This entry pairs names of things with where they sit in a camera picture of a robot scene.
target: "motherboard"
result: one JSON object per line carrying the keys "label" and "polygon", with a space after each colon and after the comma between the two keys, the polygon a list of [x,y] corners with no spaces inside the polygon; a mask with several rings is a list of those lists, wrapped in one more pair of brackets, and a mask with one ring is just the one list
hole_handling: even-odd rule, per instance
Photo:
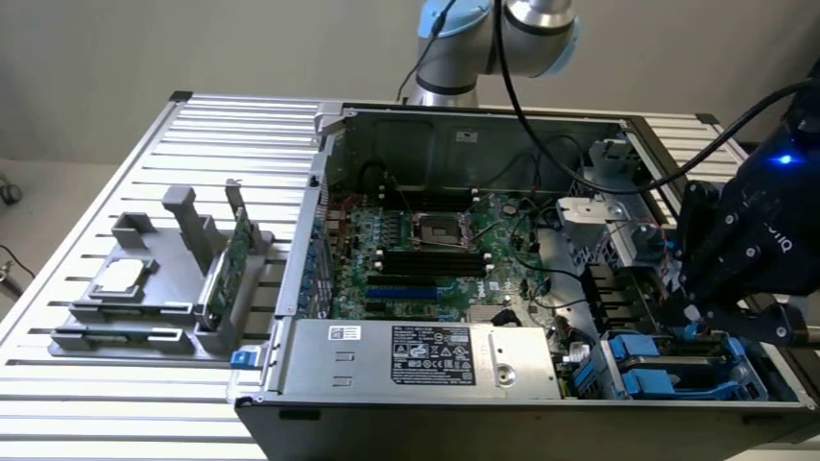
{"label": "motherboard", "polygon": [[513,323],[533,325],[531,302],[549,283],[515,258],[541,267],[533,201],[381,199],[349,194],[329,211],[332,317],[483,323],[507,309]]}

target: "green circuit board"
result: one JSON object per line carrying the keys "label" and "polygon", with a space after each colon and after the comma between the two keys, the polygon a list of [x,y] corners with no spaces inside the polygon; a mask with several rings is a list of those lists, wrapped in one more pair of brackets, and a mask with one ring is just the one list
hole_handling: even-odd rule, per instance
{"label": "green circuit board", "polygon": [[[529,293],[539,287],[543,275],[519,264],[511,254],[512,228],[520,215],[519,200],[492,195],[464,213],[385,210],[365,198],[344,213],[344,223],[336,226],[335,296],[332,316],[344,319],[409,319],[437,321],[481,321],[471,318],[483,308],[488,312],[504,307],[515,308],[525,316]],[[464,231],[467,249],[453,246],[423,245],[417,242],[419,216],[433,222],[459,222]],[[521,259],[541,267],[537,253],[527,247],[532,223],[524,219],[516,236],[525,242],[517,252]],[[437,277],[439,298],[429,300],[377,300],[384,304],[380,312],[368,311],[372,299],[365,296],[368,276],[377,275],[375,255],[379,249],[391,251],[461,252],[491,254],[495,269],[485,277]],[[527,280],[529,292],[521,290]]]}

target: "power supply label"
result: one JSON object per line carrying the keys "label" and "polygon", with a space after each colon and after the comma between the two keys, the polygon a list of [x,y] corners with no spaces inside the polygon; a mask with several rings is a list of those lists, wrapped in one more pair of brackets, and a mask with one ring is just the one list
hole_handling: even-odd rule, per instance
{"label": "power supply label", "polygon": [[396,384],[476,385],[469,328],[395,326],[391,347]]}

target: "white wall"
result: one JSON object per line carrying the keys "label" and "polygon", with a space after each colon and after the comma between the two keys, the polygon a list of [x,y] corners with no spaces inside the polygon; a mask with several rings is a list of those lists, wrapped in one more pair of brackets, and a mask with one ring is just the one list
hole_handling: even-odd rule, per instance
{"label": "white wall", "polygon": [[[120,161],[175,89],[391,99],[420,0],[0,0],[0,157]],[[816,0],[577,0],[528,106],[728,122],[820,56]],[[505,104],[497,77],[481,102]]]}

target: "floor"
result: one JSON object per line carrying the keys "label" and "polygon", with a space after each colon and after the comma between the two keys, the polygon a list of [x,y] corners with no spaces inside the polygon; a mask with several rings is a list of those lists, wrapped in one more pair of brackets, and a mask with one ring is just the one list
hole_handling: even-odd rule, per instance
{"label": "floor", "polygon": [[[117,165],[0,159],[0,171],[23,189],[23,200],[0,204],[0,243],[37,273],[75,226]],[[0,254],[0,264],[8,256]],[[29,277],[19,268],[12,276],[23,286]],[[15,302],[0,296],[0,319]]]}

